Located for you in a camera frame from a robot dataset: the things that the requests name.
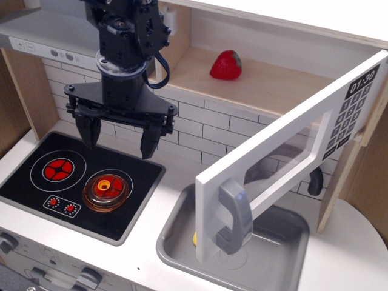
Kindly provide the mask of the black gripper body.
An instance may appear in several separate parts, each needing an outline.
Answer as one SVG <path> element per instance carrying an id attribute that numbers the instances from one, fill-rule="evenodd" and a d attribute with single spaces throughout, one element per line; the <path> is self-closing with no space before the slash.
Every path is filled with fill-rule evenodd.
<path id="1" fill-rule="evenodd" d="M 155 95 L 142 77 L 117 81 L 103 76 L 100 82 L 67 84 L 67 111 L 134 127 L 161 126 L 161 135 L 173 132 L 177 106 Z"/>

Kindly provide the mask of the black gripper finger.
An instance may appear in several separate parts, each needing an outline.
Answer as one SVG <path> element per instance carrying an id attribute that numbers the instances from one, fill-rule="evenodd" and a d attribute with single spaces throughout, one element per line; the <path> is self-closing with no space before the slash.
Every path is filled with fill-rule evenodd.
<path id="1" fill-rule="evenodd" d="M 75 121 L 83 143 L 90 149 L 94 148 L 101 132 L 101 120 L 95 117 L 76 115 Z"/>
<path id="2" fill-rule="evenodd" d="M 141 153 L 142 159 L 150 159 L 159 143 L 161 137 L 161 126 L 158 124 L 150 124 L 143 130 L 141 138 Z"/>

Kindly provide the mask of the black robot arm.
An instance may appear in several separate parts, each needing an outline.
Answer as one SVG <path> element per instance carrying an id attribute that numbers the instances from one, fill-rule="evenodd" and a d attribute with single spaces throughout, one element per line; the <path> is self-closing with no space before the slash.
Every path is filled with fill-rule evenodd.
<path id="1" fill-rule="evenodd" d="M 143 129 L 143 159 L 154 154 L 162 136 L 171 134 L 177 106 L 152 93 L 169 77 L 151 84 L 147 64 L 155 58 L 169 72 L 160 53 L 169 45 L 171 30 L 163 23 L 157 1 L 89 1 L 99 30 L 96 65 L 101 82 L 68 84 L 67 112 L 73 116 L 84 144 L 94 148 L 102 121 Z"/>

